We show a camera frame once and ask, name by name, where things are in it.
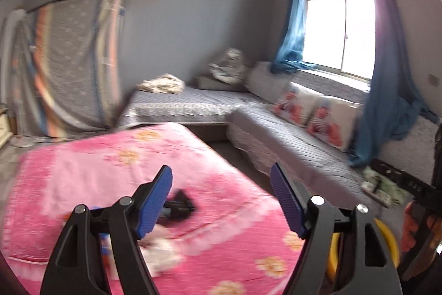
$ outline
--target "sofa cushion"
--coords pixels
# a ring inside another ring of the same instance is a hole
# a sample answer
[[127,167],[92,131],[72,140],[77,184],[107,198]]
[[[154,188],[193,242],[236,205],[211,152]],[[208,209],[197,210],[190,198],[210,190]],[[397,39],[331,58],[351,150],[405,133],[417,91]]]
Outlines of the sofa cushion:
[[322,94],[300,84],[289,83],[272,111],[297,126],[305,127]]
[[359,106],[344,99],[322,97],[309,120],[307,132],[345,152],[353,136]]
[[[329,76],[337,77],[340,81],[331,79]],[[353,103],[365,103],[369,92],[369,87],[366,84],[341,75],[330,75],[320,71],[297,71],[293,75],[292,81],[324,95],[345,99]]]
[[293,75],[272,74],[269,68],[270,62],[256,63],[247,75],[245,86],[252,94],[269,103],[276,103]]
[[224,90],[225,92],[247,92],[244,84],[227,84],[211,75],[202,75],[196,78],[198,82],[198,89],[204,90]]

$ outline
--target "folded cloth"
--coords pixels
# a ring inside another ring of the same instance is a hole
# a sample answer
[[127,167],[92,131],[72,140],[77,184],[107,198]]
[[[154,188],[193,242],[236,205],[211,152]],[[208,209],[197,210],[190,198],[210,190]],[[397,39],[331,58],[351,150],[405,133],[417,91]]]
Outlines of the folded cloth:
[[247,74],[244,54],[239,49],[229,48],[216,63],[209,65],[212,76],[227,84],[241,84]]
[[161,77],[145,80],[136,86],[139,90],[151,93],[173,93],[180,94],[183,92],[185,84],[181,79],[171,75],[163,74]]

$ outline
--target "throw pillow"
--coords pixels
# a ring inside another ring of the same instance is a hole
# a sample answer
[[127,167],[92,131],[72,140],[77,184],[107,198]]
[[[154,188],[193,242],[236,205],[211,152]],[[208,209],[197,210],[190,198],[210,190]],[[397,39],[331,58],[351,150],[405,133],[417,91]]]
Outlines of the throw pillow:
[[293,75],[272,74],[269,68],[270,62],[256,63],[247,75],[245,86],[252,94],[274,104],[290,83]]
[[307,125],[307,132],[343,152],[348,149],[361,104],[322,97]]
[[204,90],[223,90],[225,92],[248,92],[244,84],[227,84],[211,75],[200,76],[196,78],[198,89]]
[[279,100],[272,106],[272,111],[290,123],[305,127],[321,95],[313,89],[290,83]]

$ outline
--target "window pane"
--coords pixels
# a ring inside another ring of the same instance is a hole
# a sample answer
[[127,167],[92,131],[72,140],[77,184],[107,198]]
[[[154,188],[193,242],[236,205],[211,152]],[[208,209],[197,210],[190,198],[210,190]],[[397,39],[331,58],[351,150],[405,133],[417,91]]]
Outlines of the window pane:
[[374,67],[374,0],[347,0],[347,39],[342,71],[371,79]]
[[341,68],[345,34],[345,0],[308,2],[304,61]]

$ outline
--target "human hand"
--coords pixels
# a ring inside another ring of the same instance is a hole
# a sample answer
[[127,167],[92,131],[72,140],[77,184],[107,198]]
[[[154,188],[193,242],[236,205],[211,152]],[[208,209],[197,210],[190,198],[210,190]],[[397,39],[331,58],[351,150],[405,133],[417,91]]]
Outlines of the human hand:
[[[419,228],[419,225],[411,216],[412,203],[409,203],[405,208],[404,225],[402,227],[401,249],[403,252],[409,252],[415,245],[414,233]],[[432,229],[435,234],[430,247],[436,249],[442,238],[442,218],[430,216],[427,220],[428,228]]]

